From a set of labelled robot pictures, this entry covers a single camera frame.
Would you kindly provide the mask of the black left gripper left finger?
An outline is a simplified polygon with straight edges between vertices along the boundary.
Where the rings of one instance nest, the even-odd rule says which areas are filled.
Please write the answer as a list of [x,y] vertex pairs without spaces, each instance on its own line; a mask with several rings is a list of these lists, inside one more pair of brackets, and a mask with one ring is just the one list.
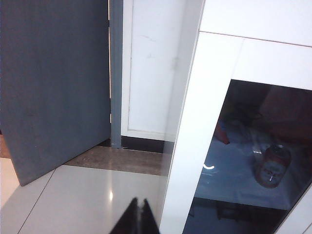
[[138,199],[132,199],[110,234],[136,234],[138,231]]

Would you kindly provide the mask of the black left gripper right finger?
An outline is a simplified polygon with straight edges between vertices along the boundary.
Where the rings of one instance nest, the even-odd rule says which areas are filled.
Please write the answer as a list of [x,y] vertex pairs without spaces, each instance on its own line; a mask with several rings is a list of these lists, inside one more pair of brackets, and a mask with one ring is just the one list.
[[160,234],[159,228],[147,199],[144,199],[142,207],[142,233]]

